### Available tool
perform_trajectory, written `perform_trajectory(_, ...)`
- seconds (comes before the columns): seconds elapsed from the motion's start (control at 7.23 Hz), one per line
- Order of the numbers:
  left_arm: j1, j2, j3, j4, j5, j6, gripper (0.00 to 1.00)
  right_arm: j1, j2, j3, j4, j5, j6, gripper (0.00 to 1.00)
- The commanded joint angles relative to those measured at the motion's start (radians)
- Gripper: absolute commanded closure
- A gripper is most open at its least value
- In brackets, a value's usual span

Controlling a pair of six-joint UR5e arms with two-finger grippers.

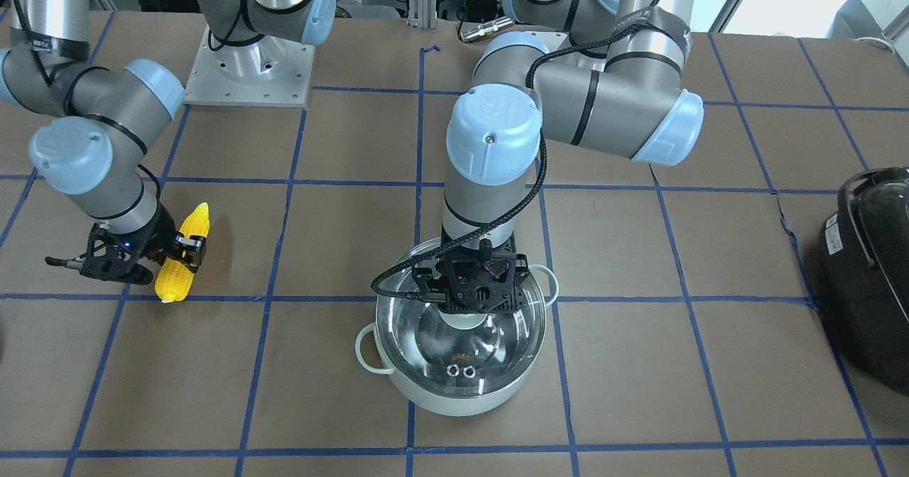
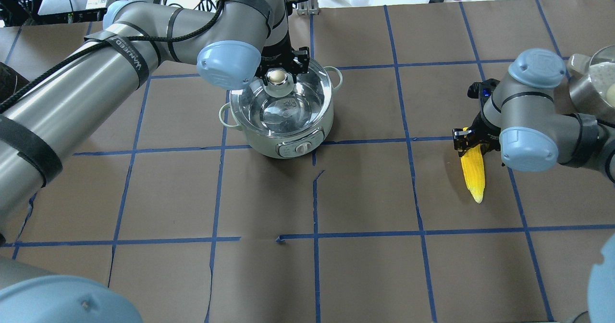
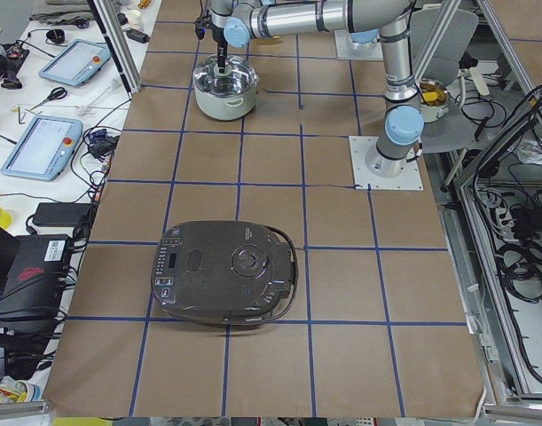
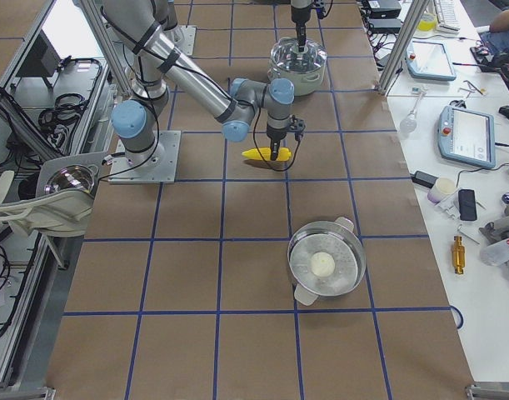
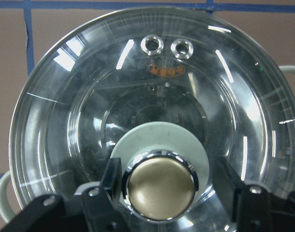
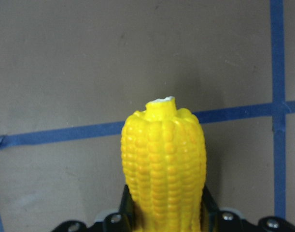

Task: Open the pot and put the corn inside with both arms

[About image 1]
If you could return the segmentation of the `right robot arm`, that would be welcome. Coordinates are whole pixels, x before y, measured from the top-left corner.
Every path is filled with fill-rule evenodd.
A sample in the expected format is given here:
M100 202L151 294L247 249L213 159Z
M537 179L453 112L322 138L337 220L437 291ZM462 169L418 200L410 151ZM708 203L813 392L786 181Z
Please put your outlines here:
M321 45L337 0L198 0L221 49L259 49L266 38ZM45 262L103 282L149 284L142 260L198 272L204 232L178 228L142 164L183 105L181 80L157 62L137 59L120 72L89 59L89 0L11 0L11 44L2 50L2 99L51 124L33 134L37 172L92 221L81 254Z

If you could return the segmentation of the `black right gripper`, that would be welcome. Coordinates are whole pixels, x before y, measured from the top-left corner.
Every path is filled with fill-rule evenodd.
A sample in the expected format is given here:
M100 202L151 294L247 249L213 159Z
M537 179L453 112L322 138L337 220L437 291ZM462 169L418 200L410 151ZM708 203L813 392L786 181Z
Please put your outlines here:
M189 271L198 271L206 252L207 237L185 236L176 228L168 210L159 207L147 224L126 234L116 234L95 222L83 254L75 259L46 256L45 263L77 270L81 276L103 282L150 284L153 273L140 260L162 265L169 257Z

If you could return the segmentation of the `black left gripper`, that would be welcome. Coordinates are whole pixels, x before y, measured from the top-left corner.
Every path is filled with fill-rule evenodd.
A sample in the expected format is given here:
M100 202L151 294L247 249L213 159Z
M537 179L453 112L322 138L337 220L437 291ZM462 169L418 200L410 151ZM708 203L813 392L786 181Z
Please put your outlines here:
M530 277L526 255L514 240L479 250L458 246L439 256L431 267L412 267L418 299L444 313L519 311L529 305L523 283Z

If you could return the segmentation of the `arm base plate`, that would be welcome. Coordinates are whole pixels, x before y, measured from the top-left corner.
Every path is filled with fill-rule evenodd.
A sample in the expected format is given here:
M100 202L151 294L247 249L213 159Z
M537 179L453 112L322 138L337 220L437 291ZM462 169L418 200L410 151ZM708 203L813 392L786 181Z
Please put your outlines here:
M218 107L305 108L316 47L266 36L246 47L213 51L209 30L185 87L185 103Z

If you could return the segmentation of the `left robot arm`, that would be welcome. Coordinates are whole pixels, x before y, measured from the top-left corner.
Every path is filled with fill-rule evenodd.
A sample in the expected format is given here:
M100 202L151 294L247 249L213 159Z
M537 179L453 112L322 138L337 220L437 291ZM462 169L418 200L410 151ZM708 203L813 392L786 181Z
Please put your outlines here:
M514 311L531 270L517 214L548 170L547 140L673 166L700 134L701 96L681 87L694 0L503 0L517 22L565 33L550 47L511 31L486 47L446 128L440 245L378 276L390 298L447 313Z

